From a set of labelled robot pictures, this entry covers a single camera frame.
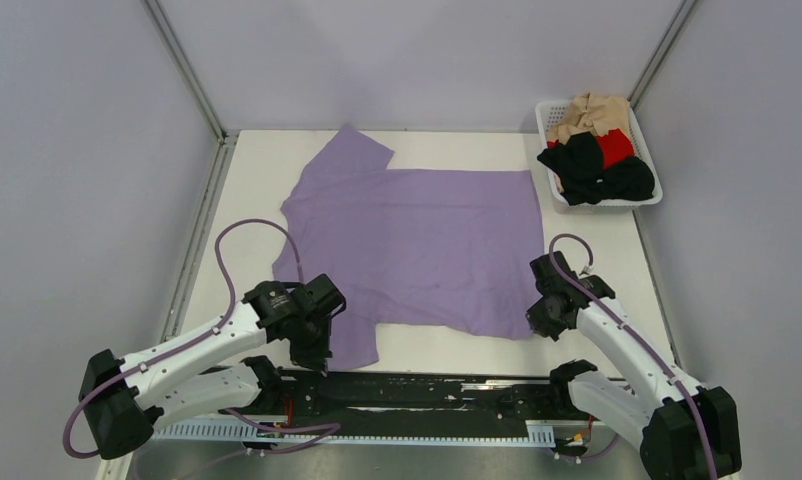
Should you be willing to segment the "purple t shirt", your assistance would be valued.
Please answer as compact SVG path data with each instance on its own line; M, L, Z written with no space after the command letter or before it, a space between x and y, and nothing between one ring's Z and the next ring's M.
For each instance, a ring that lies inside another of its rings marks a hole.
M376 363L380 323L529 338L529 262L544 243L531 173L393 169L392 156L343 128L281 206L295 249L275 260L274 276L325 274L347 301L332 323L330 367Z

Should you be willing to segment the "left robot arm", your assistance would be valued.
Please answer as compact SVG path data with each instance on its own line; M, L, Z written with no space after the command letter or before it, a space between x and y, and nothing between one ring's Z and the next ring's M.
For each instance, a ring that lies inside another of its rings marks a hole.
M324 374L331 322L346 307L325 274L307 283L263 281L186 334L123 357L109 349L93 355L74 413L84 415L95 455L112 460L199 415L248 406L273 412L283 400L279 369L265 356L229 367L222 361L285 341L294 365Z

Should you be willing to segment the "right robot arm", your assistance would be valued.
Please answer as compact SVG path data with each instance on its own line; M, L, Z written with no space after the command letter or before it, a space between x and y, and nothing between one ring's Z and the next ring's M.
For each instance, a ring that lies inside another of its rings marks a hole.
M661 355L635 328L599 276L579 277L559 251L530 263L541 298L526 312L532 330L558 340L577 331L626 381L616 385L587 360L553 369L548 403L561 417L587 413L638 450L652 479L720 479L739 472L737 406Z

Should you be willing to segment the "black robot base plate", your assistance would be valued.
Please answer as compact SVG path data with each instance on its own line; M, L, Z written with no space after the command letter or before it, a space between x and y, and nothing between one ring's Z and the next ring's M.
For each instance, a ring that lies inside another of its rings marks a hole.
M519 439L534 422L582 431L590 416L546 377L285 370L245 416L289 428L339 424L339 435L382 439Z

